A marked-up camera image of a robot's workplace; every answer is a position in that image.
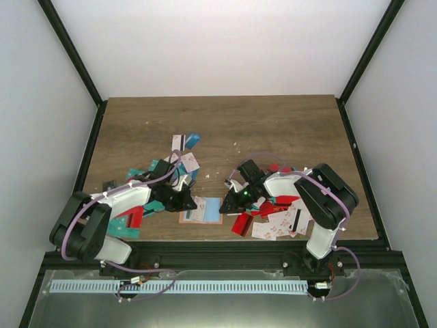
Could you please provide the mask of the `pink leather card holder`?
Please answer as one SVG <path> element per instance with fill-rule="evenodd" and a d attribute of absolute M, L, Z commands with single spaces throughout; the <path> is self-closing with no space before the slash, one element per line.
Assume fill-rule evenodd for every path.
<path fill-rule="evenodd" d="M 197 208 L 180 213 L 179 223 L 221 225 L 223 215 L 219 209 L 222 205 L 222 199 L 218 197 L 199 197 L 194 196 Z"/>

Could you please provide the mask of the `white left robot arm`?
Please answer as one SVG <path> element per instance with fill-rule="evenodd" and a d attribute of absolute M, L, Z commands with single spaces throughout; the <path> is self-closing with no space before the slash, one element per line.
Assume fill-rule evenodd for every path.
<path fill-rule="evenodd" d="M 179 173 L 176 162 L 159 160 L 153 170 L 114 189 L 91 195 L 77 191 L 67 201 L 49 241 L 65 260 L 112 262 L 123 275 L 134 275 L 140 260 L 128 243 L 107 234 L 110 220 L 130 210 L 143 210 L 153 201 L 170 213 L 195 210 L 191 196 L 194 183 L 190 175 Z"/>

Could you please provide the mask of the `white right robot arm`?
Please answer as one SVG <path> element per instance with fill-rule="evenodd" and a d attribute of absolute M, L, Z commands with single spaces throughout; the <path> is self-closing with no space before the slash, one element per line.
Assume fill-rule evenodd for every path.
<path fill-rule="evenodd" d="M 303 255 L 303 266 L 311 275 L 319 275 L 328 266 L 328 257 L 336 247 L 338 233 L 359 204 L 355 191 L 326 163 L 305 171 L 265 172 L 253 159 L 237 166 L 246 186 L 233 178 L 225 184 L 229 191 L 219 209 L 221 214 L 243 213 L 259 198 L 296 196 L 314 220 L 313 231 Z"/>

